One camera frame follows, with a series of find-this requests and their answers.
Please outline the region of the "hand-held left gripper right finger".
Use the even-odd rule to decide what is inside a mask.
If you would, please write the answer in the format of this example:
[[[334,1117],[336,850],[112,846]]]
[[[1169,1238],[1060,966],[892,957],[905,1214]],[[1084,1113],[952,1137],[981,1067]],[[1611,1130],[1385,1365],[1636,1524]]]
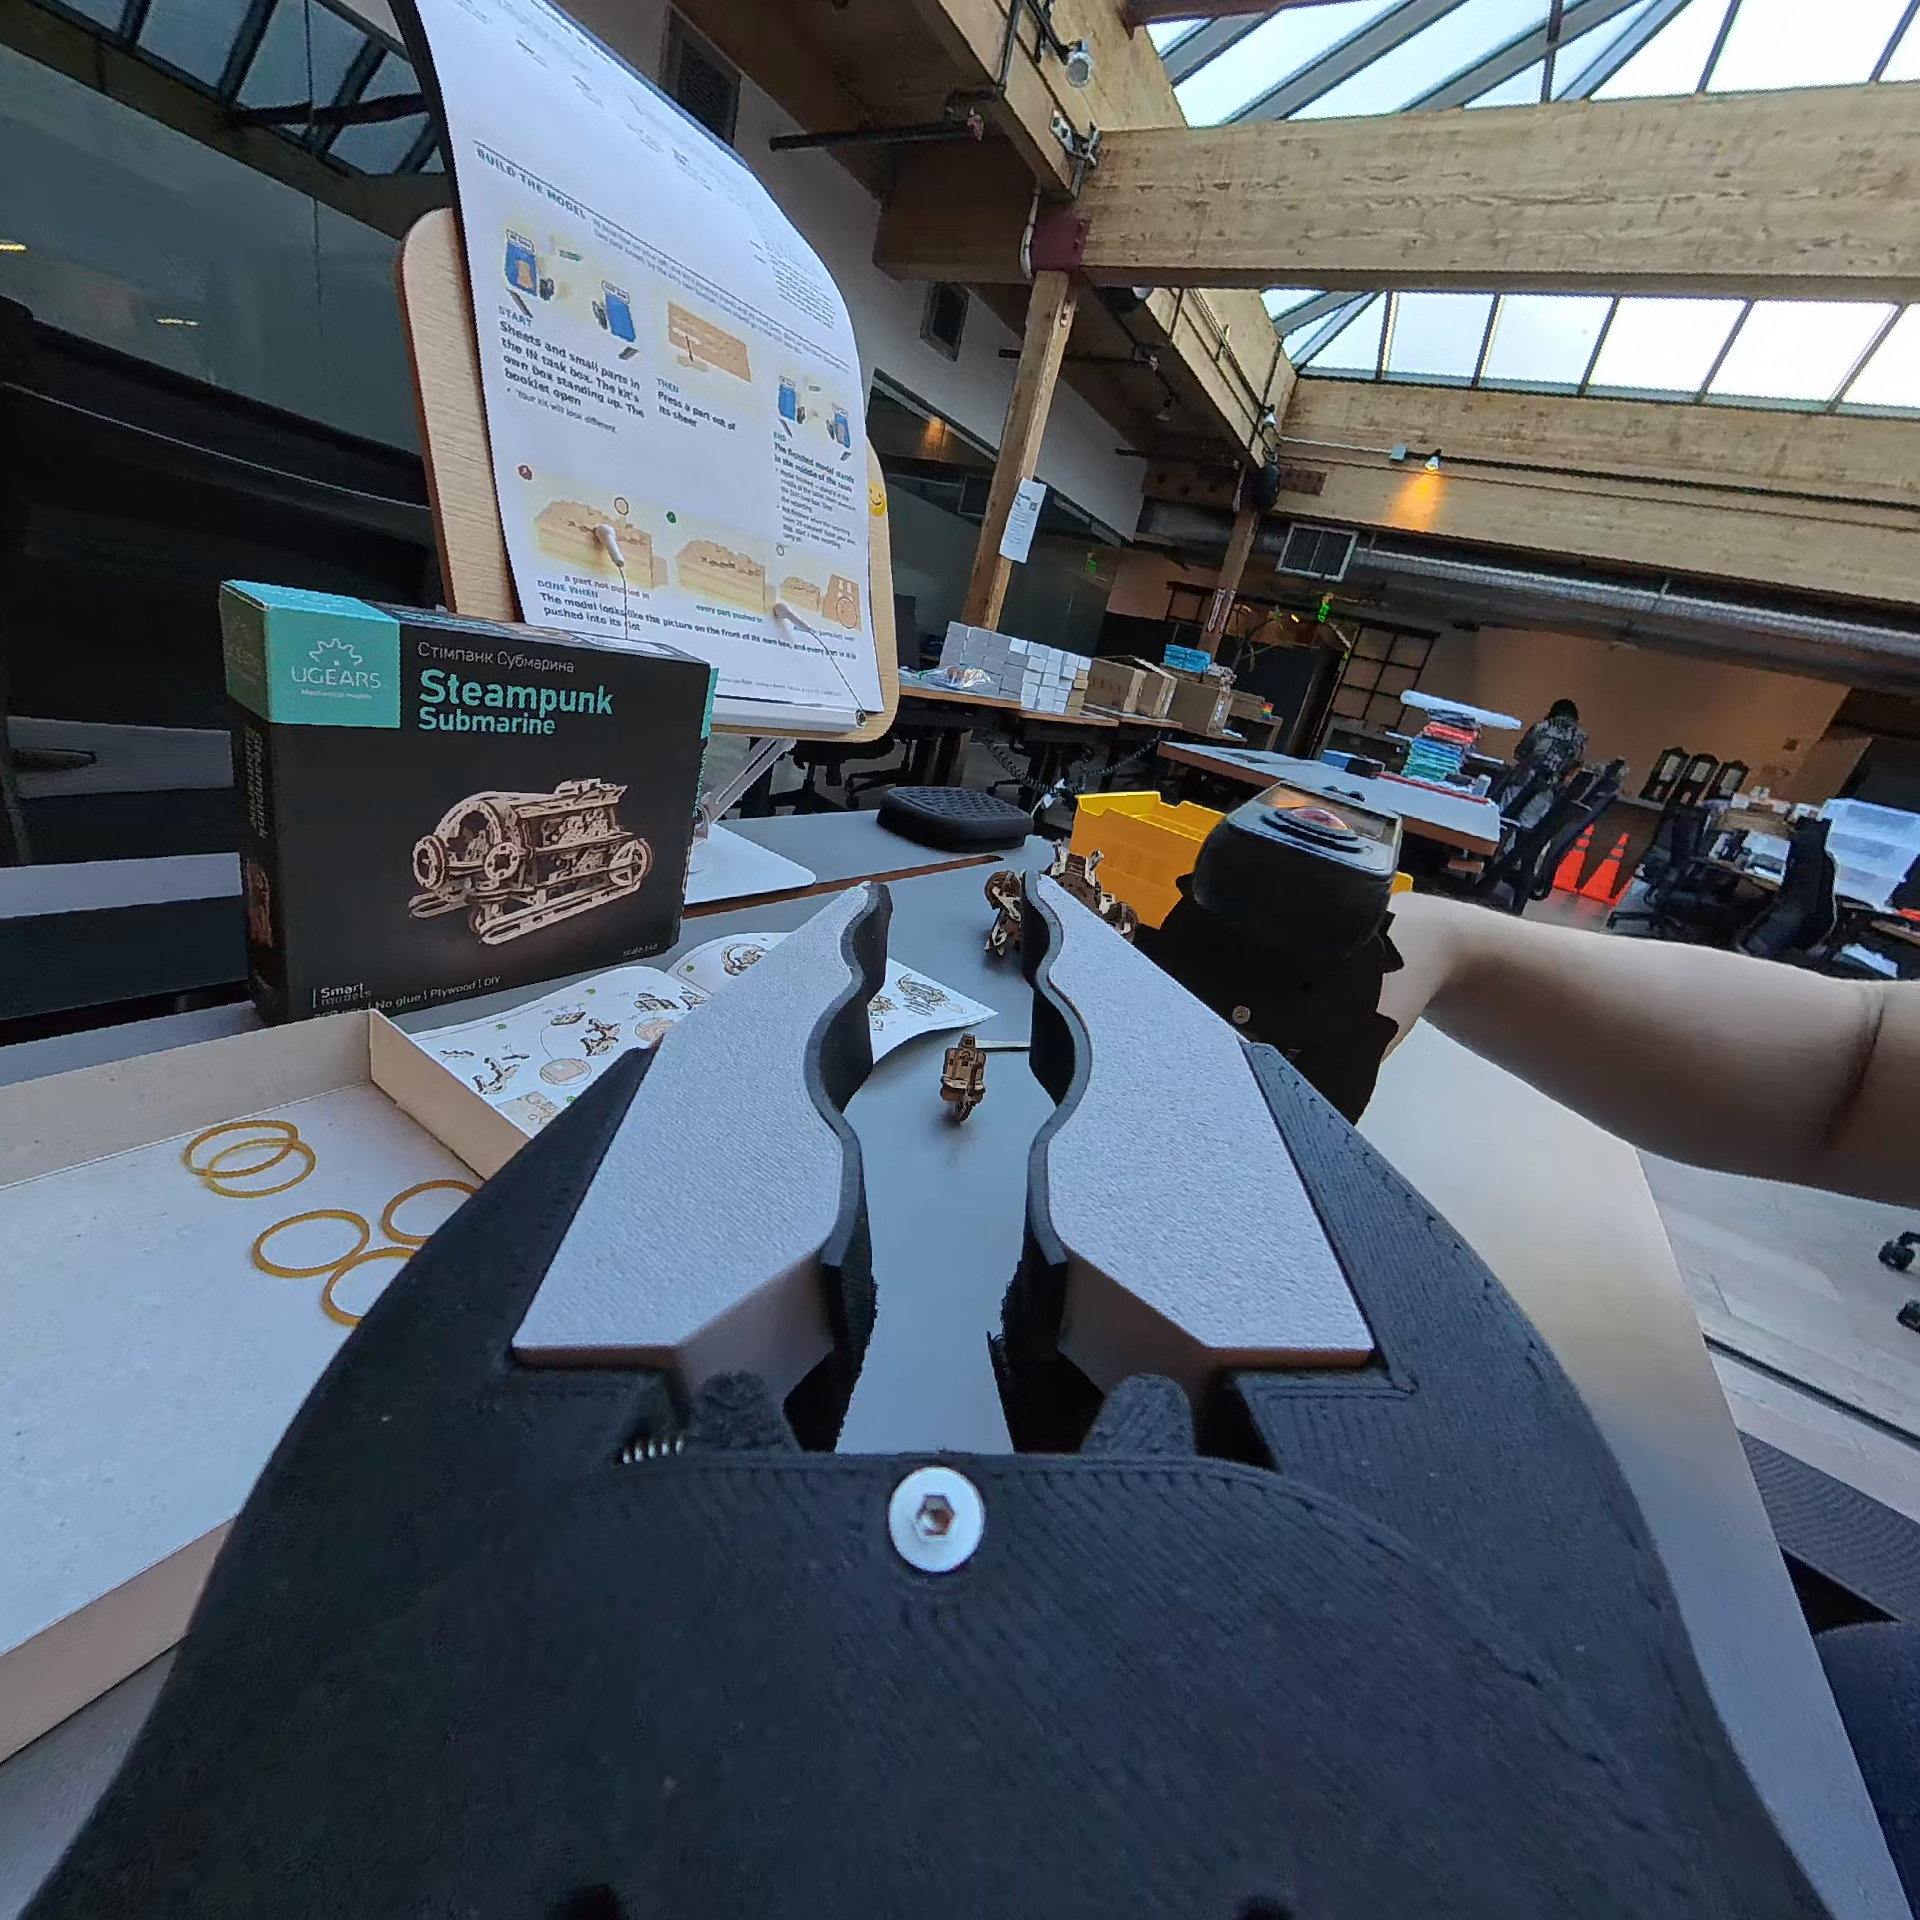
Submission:
[[[1051,878],[1022,885],[1029,1062],[1053,1101],[1002,1305],[1011,1410],[1132,1375],[1353,1373],[1371,1333],[1249,1047]]]

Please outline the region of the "group of yellow rubber bands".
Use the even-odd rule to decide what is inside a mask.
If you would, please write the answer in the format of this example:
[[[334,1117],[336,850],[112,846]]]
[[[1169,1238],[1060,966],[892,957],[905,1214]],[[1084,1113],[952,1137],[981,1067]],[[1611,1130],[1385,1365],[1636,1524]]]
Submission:
[[[217,1119],[178,1148],[182,1174],[213,1197],[258,1206],[305,1193],[321,1178],[321,1148],[281,1115]],[[264,1217],[246,1265],[266,1279],[313,1284],[321,1311],[356,1330],[387,1284],[425,1247],[430,1203],[459,1206],[474,1178],[437,1174],[395,1189],[377,1211],[322,1204]]]

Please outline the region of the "yellow plastic bin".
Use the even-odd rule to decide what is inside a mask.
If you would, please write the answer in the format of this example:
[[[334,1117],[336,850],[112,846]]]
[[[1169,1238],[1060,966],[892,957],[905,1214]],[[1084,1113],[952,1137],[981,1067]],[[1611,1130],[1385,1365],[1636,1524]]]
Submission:
[[[1097,885],[1161,927],[1202,882],[1202,908],[1242,915],[1256,931],[1325,921],[1328,939],[1357,943],[1390,905],[1412,894],[1401,817],[1347,788],[1289,779],[1230,809],[1164,799],[1155,791],[1081,797],[1069,852]]]

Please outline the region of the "white printed instruction sheet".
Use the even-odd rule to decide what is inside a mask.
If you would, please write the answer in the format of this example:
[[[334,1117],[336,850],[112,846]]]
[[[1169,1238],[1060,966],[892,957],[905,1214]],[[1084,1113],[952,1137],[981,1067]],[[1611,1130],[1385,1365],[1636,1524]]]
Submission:
[[[664,641],[723,706],[881,708],[857,338],[752,170],[554,4],[413,4],[525,621]]]

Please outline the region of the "stack of white boxes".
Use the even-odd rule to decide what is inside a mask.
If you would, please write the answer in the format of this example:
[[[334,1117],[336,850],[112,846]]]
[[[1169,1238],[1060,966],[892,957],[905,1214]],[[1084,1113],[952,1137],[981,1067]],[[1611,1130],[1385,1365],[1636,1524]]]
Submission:
[[[1080,716],[1088,669],[1091,659],[1069,650],[954,620],[936,675],[954,691],[1013,701],[1029,714]]]

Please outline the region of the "person's right forearm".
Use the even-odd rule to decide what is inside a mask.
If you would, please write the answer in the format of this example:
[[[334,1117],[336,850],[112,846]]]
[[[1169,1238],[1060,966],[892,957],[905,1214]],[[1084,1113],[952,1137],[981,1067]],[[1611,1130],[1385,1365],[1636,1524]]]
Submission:
[[[1918,986],[1396,902],[1381,1012],[1611,1137],[1736,1178],[1918,1204]]]

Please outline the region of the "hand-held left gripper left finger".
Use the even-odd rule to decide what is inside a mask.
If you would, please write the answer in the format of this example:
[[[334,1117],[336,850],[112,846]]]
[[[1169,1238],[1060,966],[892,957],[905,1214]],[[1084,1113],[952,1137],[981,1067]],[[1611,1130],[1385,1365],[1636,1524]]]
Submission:
[[[874,1238],[845,1108],[874,1069],[886,885],[829,898],[658,1044],[523,1314],[515,1356],[633,1363],[683,1395],[825,1375],[874,1335]]]

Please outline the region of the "long white work table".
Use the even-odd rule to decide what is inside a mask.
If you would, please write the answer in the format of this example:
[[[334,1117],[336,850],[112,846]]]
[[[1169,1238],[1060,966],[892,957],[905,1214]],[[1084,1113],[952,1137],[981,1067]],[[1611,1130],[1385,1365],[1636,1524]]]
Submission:
[[[1387,775],[1353,775],[1321,758],[1233,749],[1214,741],[1171,741],[1158,745],[1158,758],[1180,777],[1204,777],[1238,793],[1262,793],[1273,785],[1285,785],[1321,799],[1345,799],[1374,813],[1400,817],[1405,837],[1464,855],[1497,852],[1504,830],[1500,809],[1488,799]]]

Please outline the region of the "silver ventilation duct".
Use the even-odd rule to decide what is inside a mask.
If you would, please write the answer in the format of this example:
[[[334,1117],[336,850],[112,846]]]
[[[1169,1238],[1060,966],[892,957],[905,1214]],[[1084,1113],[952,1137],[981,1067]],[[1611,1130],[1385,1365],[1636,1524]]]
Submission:
[[[1916,615],[1880,617],[1739,597],[1685,582],[1448,561],[1364,546],[1341,579],[1352,598],[1485,629],[1586,633],[1827,681],[1913,687]]]

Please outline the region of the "wooden document stand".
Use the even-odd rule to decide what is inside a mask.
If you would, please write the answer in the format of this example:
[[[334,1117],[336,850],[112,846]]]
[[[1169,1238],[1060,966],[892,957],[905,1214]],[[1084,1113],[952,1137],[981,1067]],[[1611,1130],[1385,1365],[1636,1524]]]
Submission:
[[[515,621],[521,603],[496,505],[464,243],[451,209],[428,210],[405,234],[395,260],[395,283],[416,389],[419,439],[444,597],[457,617]],[[771,705],[718,698],[710,708],[710,738],[738,737],[752,747],[749,757],[737,769],[737,785],[741,787],[749,785],[762,769],[771,765],[793,742],[849,749],[882,737],[897,719],[892,535],[875,454],[868,454],[868,470],[874,519],[867,602],[874,617],[881,706],[862,722],[825,731],[802,726],[796,716],[778,719]],[[793,860],[749,841],[744,827],[723,827],[721,817],[718,799],[706,799],[706,827],[697,833],[688,867],[686,910],[691,916],[836,889],[836,881],[809,878]]]

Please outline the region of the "stack of colourful trays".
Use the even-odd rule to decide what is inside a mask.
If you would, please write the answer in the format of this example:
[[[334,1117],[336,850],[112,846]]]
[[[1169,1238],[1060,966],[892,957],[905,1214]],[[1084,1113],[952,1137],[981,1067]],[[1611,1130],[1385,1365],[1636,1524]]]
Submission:
[[[1419,733],[1408,741],[1401,765],[1403,779],[1427,785],[1451,785],[1461,777],[1469,757],[1477,754],[1481,733],[1522,731],[1522,719],[1504,710],[1485,710],[1441,694],[1411,687],[1401,705],[1425,717]]]

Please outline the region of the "open assembly instruction booklet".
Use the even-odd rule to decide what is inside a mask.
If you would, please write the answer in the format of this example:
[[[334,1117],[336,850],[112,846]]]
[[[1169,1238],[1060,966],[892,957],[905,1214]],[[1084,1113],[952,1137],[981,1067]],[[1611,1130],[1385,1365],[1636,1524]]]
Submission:
[[[664,1038],[784,941],[741,931],[670,966],[612,966],[504,1012],[411,1034],[411,1042],[523,1137],[540,1133],[618,1055],[654,1055]]]

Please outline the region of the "black teal model kit box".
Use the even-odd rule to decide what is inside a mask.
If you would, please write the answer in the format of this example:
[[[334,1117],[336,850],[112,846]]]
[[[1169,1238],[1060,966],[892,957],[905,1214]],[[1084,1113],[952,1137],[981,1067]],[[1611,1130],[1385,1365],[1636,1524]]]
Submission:
[[[224,582],[266,1025],[555,981],[681,938],[713,667],[658,641]]]

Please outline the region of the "shallow cardboard tray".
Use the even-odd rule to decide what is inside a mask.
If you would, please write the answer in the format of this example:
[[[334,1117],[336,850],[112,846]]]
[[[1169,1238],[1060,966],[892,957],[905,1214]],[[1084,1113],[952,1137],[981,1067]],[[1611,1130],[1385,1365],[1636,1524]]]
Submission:
[[[321,1178],[266,1206],[178,1166],[281,1115]],[[178,1643],[211,1562],[347,1330],[260,1278],[264,1217],[485,1182],[525,1137],[381,1014],[150,1050],[5,1085],[3,1754]]]

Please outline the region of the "black oval mesh pad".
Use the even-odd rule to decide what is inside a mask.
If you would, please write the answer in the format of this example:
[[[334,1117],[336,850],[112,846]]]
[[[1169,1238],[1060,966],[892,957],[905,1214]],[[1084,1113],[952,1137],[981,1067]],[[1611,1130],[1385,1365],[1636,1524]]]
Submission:
[[[1020,849],[1036,830],[1029,809],[987,788],[947,785],[890,787],[875,822],[922,849],[961,855]]]

